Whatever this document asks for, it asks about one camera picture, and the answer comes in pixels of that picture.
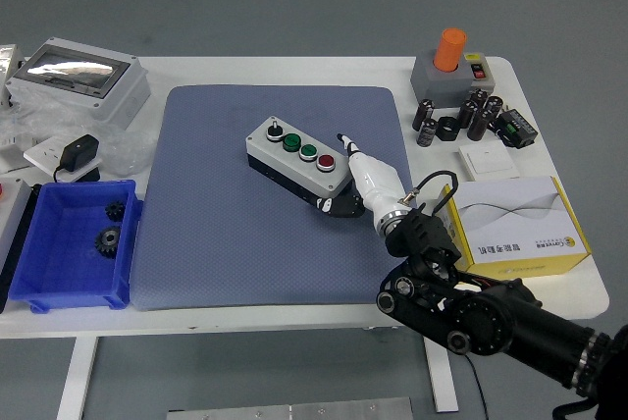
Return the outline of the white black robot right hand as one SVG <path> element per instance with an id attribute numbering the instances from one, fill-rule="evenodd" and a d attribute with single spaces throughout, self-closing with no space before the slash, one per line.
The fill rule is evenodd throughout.
<path id="1" fill-rule="evenodd" d="M 401 203 L 404 188 L 398 173 L 394 167 L 362 152 L 348 136 L 339 133 L 338 139 L 348 157 L 355 192 L 318 198 L 315 207 L 337 218 L 357 218 L 368 210 L 376 233 L 384 237 L 410 212 L 410 206 Z"/>

